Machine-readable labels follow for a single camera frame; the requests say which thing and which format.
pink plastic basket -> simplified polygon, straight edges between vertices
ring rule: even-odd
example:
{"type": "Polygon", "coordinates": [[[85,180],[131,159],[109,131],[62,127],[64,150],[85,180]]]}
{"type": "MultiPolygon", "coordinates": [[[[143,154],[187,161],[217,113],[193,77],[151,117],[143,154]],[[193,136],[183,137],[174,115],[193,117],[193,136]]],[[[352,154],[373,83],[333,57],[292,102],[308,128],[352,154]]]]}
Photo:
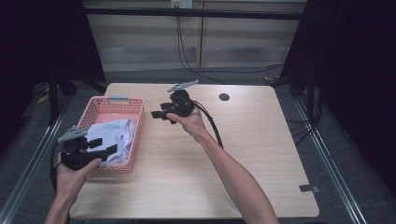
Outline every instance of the pink plastic basket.
{"type": "Polygon", "coordinates": [[[95,171],[127,174],[132,172],[137,145],[142,133],[144,114],[143,99],[105,96],[91,98],[78,122],[77,126],[80,129],[88,131],[95,123],[110,122],[115,119],[131,119],[136,125],[128,160],[122,163],[109,163],[106,168],[96,168],[95,171]]]}

human arm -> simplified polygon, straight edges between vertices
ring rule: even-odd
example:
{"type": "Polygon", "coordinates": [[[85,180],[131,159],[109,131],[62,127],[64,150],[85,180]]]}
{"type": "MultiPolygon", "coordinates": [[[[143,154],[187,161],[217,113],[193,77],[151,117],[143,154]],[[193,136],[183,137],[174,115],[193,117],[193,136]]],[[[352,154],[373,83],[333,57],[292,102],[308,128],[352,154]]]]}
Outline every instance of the human arm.
{"type": "Polygon", "coordinates": [[[69,210],[76,202],[78,193],[87,180],[88,173],[95,169],[101,161],[101,159],[91,161],[77,171],[67,168],[62,163],[59,164],[56,169],[56,196],[49,209],[46,224],[67,222],[69,210]]]}
{"type": "Polygon", "coordinates": [[[274,209],[256,179],[210,135],[199,109],[195,108],[186,118],[176,114],[167,114],[167,117],[180,123],[204,148],[246,223],[278,223],[274,209]]]}

metal rail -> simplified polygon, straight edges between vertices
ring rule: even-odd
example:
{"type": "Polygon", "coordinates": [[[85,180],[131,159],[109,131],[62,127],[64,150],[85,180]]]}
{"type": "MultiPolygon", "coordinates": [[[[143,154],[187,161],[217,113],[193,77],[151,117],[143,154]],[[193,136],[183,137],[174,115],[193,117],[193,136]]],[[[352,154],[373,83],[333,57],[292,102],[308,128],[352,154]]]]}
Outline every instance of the metal rail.
{"type": "Polygon", "coordinates": [[[188,8],[141,8],[141,7],[39,7],[39,13],[48,14],[91,14],[91,15],[126,15],[126,16],[171,16],[171,17],[208,17],[240,18],[262,20],[328,20],[326,15],[306,15],[304,13],[235,11],[188,8]]]}
{"type": "MultiPolygon", "coordinates": [[[[304,120],[309,120],[303,101],[301,99],[298,99],[295,101],[295,103],[301,114],[301,117],[304,120]]],[[[347,186],[347,183],[345,182],[340,171],[338,170],[338,167],[336,166],[334,160],[332,159],[332,155],[330,154],[329,149],[327,149],[326,145],[324,144],[323,139],[321,138],[318,130],[313,129],[313,126],[310,122],[306,123],[306,128],[308,130],[312,130],[310,136],[314,141],[315,146],[317,147],[318,153],[322,158],[323,163],[330,174],[330,177],[332,178],[332,182],[334,183],[335,187],[338,190],[338,193],[340,194],[340,197],[346,207],[346,210],[348,211],[350,217],[352,218],[353,223],[367,224],[367,221],[364,218],[363,212],[361,211],[358,202],[356,201],[351,190],[347,186]]]]}
{"type": "Polygon", "coordinates": [[[71,97],[68,97],[64,107],[62,108],[61,114],[55,120],[55,122],[49,126],[40,141],[37,149],[35,150],[35,154],[30,159],[28,165],[26,166],[20,180],[15,186],[14,190],[8,196],[5,201],[1,211],[0,211],[0,223],[8,224],[11,223],[12,219],[15,217],[15,214],[18,211],[18,208],[21,205],[23,197],[25,196],[27,190],[30,187],[31,182],[35,177],[35,173],[38,170],[39,165],[43,161],[47,152],[49,152],[50,143],[52,142],[55,134],[57,133],[62,120],[64,118],[64,113],[71,102],[71,97]]]}

wooden table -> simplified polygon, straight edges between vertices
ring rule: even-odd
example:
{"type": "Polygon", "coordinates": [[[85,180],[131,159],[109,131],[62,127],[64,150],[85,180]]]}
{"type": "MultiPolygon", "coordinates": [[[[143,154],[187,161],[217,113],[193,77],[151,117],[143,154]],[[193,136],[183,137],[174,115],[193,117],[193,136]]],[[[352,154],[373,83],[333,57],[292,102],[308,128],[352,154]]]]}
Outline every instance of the wooden table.
{"type": "MultiPolygon", "coordinates": [[[[201,146],[179,124],[153,119],[150,111],[170,102],[173,85],[110,84],[106,96],[144,99],[145,119],[129,175],[93,175],[71,209],[72,218],[241,217],[201,146]]],[[[307,185],[274,89],[263,86],[194,85],[192,100],[206,107],[227,150],[257,179],[278,217],[315,217],[307,185]],[[227,93],[230,100],[221,101],[227,93]]],[[[206,128],[212,132],[204,117],[206,128]]]]}

black cable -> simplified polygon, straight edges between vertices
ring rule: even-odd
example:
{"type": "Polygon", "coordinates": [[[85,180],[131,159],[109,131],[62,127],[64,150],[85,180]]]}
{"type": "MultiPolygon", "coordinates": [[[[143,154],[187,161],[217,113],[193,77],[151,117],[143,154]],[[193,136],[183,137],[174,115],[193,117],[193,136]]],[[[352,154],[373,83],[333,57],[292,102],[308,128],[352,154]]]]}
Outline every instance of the black cable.
{"type": "Polygon", "coordinates": [[[58,142],[55,142],[55,144],[52,146],[52,149],[50,151],[50,156],[49,156],[49,178],[53,187],[53,190],[56,192],[56,168],[58,168],[60,162],[54,167],[54,155],[55,155],[55,148],[58,146],[58,142]]]}
{"type": "Polygon", "coordinates": [[[252,74],[252,73],[261,73],[261,72],[268,72],[272,69],[275,69],[279,66],[282,66],[283,63],[276,63],[276,64],[271,64],[266,66],[265,69],[262,70],[256,70],[256,71],[232,71],[232,70],[206,70],[206,71],[195,71],[196,73],[216,73],[216,72],[221,72],[221,73],[241,73],[241,74],[252,74]]]}
{"type": "Polygon", "coordinates": [[[194,105],[195,105],[196,107],[198,107],[202,112],[204,112],[204,114],[206,115],[206,117],[207,117],[207,119],[209,120],[210,124],[212,125],[213,131],[215,132],[216,138],[218,139],[219,146],[221,146],[222,148],[224,148],[224,147],[223,147],[223,144],[222,144],[222,142],[221,142],[221,138],[220,138],[220,134],[219,134],[218,127],[216,126],[215,121],[213,120],[213,118],[209,115],[209,113],[207,112],[206,108],[205,108],[203,105],[201,105],[201,104],[200,104],[199,102],[197,102],[197,101],[193,101],[193,103],[194,103],[194,105]]]}
{"type": "Polygon", "coordinates": [[[320,121],[320,117],[322,114],[322,107],[323,107],[323,96],[321,95],[320,91],[319,91],[319,99],[318,99],[318,106],[317,106],[317,115],[314,118],[314,120],[312,120],[312,128],[308,128],[308,132],[301,137],[298,141],[295,142],[295,146],[297,146],[298,144],[300,144],[309,134],[311,134],[314,130],[317,129],[319,121],[320,121]]]}
{"type": "Polygon", "coordinates": [[[199,73],[196,73],[196,72],[191,68],[191,66],[190,66],[190,64],[189,64],[189,62],[188,62],[188,60],[187,60],[186,52],[185,52],[185,50],[184,50],[183,38],[182,38],[182,35],[181,35],[180,17],[176,17],[176,20],[177,20],[177,51],[178,51],[178,58],[179,58],[179,60],[180,60],[181,65],[183,66],[183,68],[186,69],[186,70],[189,71],[189,72],[194,73],[195,75],[197,75],[197,76],[199,76],[199,77],[205,77],[205,78],[211,79],[212,81],[216,81],[216,82],[218,82],[218,83],[220,83],[220,84],[225,85],[224,82],[222,82],[222,81],[220,81],[220,80],[217,80],[217,79],[215,79],[215,78],[213,78],[213,77],[203,76],[203,75],[201,75],[201,74],[199,74],[199,73]],[[187,65],[188,67],[186,67],[186,65],[183,63],[183,61],[182,61],[182,59],[181,59],[180,43],[181,43],[181,49],[182,49],[182,52],[183,52],[183,55],[184,55],[184,60],[185,60],[185,63],[186,63],[186,65],[187,65]]]}
{"type": "Polygon", "coordinates": [[[289,123],[306,123],[308,121],[309,120],[307,120],[307,119],[305,119],[305,120],[286,119],[286,122],[289,122],[289,123]]]}
{"type": "Polygon", "coordinates": [[[275,89],[275,88],[277,88],[280,85],[284,85],[284,84],[290,83],[297,76],[299,76],[302,72],[305,72],[305,71],[306,71],[306,69],[303,69],[303,68],[296,69],[295,71],[291,72],[287,76],[280,77],[277,81],[271,83],[270,86],[275,89]]]}
{"type": "Polygon", "coordinates": [[[265,71],[265,79],[267,79],[267,81],[265,82],[265,86],[268,86],[268,84],[270,83],[270,74],[268,73],[268,71],[265,71]]]}
{"type": "Polygon", "coordinates": [[[303,125],[305,125],[305,122],[302,122],[302,123],[298,124],[297,126],[295,126],[294,128],[291,128],[291,129],[290,129],[290,132],[292,132],[292,131],[294,131],[294,130],[300,128],[300,127],[303,126],[303,125]]]}
{"type": "Polygon", "coordinates": [[[312,131],[311,129],[308,129],[308,131],[306,129],[303,129],[302,131],[299,131],[298,133],[294,133],[292,135],[292,137],[296,137],[296,136],[298,136],[298,135],[300,135],[302,133],[310,133],[311,131],[312,131]]]}

